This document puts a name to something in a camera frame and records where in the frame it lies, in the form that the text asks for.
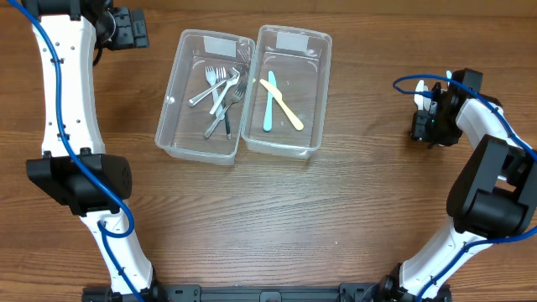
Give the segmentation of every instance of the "black wire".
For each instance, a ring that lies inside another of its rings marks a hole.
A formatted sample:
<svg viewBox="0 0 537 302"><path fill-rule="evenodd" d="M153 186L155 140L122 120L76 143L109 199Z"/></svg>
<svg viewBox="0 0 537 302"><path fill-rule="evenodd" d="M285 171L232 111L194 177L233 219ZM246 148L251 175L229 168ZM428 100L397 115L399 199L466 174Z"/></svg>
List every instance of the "black wire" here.
<svg viewBox="0 0 537 302"><path fill-rule="evenodd" d="M102 44L101 43L98 43L98 50L97 50L97 55L95 56L95 59L93 60L93 66L96 66L99 61L101 60L101 57L102 57Z"/></svg>

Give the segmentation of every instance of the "brown surface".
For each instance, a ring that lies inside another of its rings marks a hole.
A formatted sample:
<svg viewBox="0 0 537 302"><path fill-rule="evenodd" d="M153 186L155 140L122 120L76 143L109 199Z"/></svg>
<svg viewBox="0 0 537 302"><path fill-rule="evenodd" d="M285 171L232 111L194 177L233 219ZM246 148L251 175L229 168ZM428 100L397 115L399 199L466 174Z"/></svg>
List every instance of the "brown surface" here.
<svg viewBox="0 0 537 302"><path fill-rule="evenodd" d="M204 11L387 13L434 16L536 17L535 0L116 0L114 4L143 9Z"/></svg>
<svg viewBox="0 0 537 302"><path fill-rule="evenodd" d="M408 138L412 98L391 88L413 73L472 67L528 143L537 135L537 20L339 14L146 12L151 48L106 52L95 69L107 152L133 169L131 205L146 255L165 283L337 285L376 282L446 219L451 184L471 154L462 139L427 150ZM28 22L0 9L0 300L76 301L109 284L90 233L32 185L43 79ZM221 167L155 147L184 29L255 39L261 25L334 40L323 144L309 162L247 151ZM413 83L405 87L412 88ZM451 280L456 301L537 300L535 240L478 255Z"/></svg>

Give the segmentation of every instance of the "bin containing knives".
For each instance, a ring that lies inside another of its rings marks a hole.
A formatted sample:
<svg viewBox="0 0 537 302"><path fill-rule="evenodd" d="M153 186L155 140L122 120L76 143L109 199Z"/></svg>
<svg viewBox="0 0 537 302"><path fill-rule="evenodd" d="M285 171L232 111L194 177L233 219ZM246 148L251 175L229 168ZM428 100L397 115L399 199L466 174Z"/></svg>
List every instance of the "bin containing knives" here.
<svg viewBox="0 0 537 302"><path fill-rule="evenodd" d="M183 32L155 136L160 148L179 159L234 163L254 47L232 34Z"/></svg>
<svg viewBox="0 0 537 302"><path fill-rule="evenodd" d="M243 112L248 149L308 159L321 146L331 44L307 29L259 30Z"/></svg>

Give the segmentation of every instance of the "white fork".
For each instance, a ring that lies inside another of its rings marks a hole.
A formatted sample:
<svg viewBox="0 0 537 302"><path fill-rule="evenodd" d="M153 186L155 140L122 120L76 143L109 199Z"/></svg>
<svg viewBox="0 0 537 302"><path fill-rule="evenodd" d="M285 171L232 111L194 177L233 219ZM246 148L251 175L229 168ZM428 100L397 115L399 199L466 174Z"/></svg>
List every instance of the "white fork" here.
<svg viewBox="0 0 537 302"><path fill-rule="evenodd" d="M214 86L216 84L216 72L212 68L212 66L207 66L205 68L205 78L209 82L210 86ZM216 104L216 102L218 102L218 91L217 91L217 89L212 91L212 102L213 102L213 104ZM220 113L222 113L222 107L218 107L218 109L216 110L216 116L218 117L220 115Z"/></svg>

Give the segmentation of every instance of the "knife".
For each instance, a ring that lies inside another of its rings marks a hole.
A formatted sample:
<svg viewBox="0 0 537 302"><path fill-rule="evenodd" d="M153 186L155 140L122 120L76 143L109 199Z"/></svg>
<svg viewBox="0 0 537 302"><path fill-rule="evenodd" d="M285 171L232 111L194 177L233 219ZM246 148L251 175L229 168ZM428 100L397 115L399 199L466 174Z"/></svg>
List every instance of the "knife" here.
<svg viewBox="0 0 537 302"><path fill-rule="evenodd" d="M279 91L278 88L274 87L272 84L268 83L265 79L259 80L259 83L261 83L261 85L263 85L270 93L272 93L274 100L276 100L279 106L284 109L284 112L293 124L293 127L295 127L295 129L298 131L302 131L302 129L304 129L304 124L299 120L299 118L297 118L297 116L291 111L291 109L289 109L287 105L285 105L281 91Z"/></svg>
<svg viewBox="0 0 537 302"><path fill-rule="evenodd" d="M268 83L276 86L276 78L272 71L268 72ZM265 119L263 120L263 130L270 132L272 130L272 93L268 92L267 96L267 108L265 109Z"/></svg>

